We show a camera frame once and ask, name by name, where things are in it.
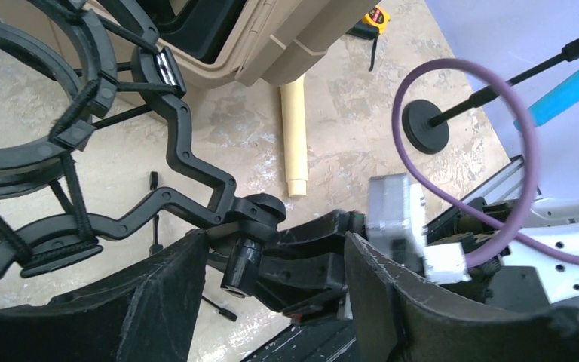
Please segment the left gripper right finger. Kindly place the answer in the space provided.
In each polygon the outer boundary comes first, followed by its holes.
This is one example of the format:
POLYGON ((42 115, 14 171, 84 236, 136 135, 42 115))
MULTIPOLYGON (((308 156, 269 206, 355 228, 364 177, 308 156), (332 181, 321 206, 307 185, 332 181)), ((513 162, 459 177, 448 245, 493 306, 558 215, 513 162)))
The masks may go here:
POLYGON ((351 232, 344 264, 363 361, 579 361, 579 308, 519 314, 483 305, 351 232))

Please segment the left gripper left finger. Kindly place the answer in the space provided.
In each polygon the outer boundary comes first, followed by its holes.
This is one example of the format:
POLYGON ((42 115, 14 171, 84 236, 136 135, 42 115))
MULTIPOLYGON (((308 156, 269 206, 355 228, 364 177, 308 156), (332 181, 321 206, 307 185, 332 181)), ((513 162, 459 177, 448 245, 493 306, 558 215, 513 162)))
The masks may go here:
POLYGON ((47 305, 0 309, 0 361, 185 361, 208 245, 193 232, 47 305))

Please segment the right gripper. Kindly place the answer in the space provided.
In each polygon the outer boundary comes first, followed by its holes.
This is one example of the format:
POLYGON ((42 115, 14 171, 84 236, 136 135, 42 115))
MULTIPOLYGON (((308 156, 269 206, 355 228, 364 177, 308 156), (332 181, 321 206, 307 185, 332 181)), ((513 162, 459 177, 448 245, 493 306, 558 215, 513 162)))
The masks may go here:
POLYGON ((348 287, 344 267, 345 235, 365 236, 365 216, 334 210, 285 229, 265 249, 256 298, 292 320, 334 320, 348 287))

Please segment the cream microphone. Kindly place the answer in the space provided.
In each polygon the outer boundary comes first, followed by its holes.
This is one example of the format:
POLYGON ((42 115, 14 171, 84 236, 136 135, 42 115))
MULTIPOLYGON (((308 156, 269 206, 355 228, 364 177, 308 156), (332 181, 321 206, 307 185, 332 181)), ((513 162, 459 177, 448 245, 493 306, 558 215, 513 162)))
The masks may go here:
POLYGON ((304 196, 308 185, 305 76, 280 87, 285 178, 289 197, 304 196))

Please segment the black tripod shock mount stand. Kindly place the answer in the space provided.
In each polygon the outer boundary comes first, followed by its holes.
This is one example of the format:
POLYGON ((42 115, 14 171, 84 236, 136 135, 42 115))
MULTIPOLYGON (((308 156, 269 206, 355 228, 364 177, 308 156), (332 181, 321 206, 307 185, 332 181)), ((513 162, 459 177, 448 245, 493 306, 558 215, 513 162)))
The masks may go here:
MULTIPOLYGON (((279 90, 264 81, 237 82, 203 90, 188 86, 185 101, 193 117, 193 152, 237 179, 240 195, 267 192, 283 197, 279 90)), ((44 136, 66 108, 62 88, 0 50, 0 146, 44 136)), ((166 164, 167 126, 154 113, 97 131, 83 152, 74 154, 90 212, 119 217, 148 193, 149 174, 162 186, 199 202, 210 190, 166 164)), ((0 280, 0 309, 43 305, 52 297, 86 286, 146 258, 149 226, 130 238, 105 243, 104 251, 69 268, 24 279, 12 266, 0 280)))

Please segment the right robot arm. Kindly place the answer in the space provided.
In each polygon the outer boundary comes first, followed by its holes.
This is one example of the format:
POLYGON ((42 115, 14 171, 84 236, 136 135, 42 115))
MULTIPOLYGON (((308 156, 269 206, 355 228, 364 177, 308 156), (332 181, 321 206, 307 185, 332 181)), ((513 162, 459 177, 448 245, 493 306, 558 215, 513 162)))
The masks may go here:
MULTIPOLYGON (((368 207, 364 235, 396 262, 428 250, 440 265, 442 252, 455 258, 458 251, 468 253, 484 245, 493 234, 472 216, 456 213, 426 235, 424 196, 417 184, 406 190, 372 190, 368 207)), ((437 272, 438 279, 453 293, 509 311, 534 311, 578 297, 579 216, 562 225, 532 222, 523 233, 548 252, 513 241, 488 262, 471 268, 467 281, 450 283, 443 270, 437 272)), ((344 239, 336 213, 282 231, 278 245, 263 256, 256 298, 301 323, 317 314, 349 318, 344 239)))

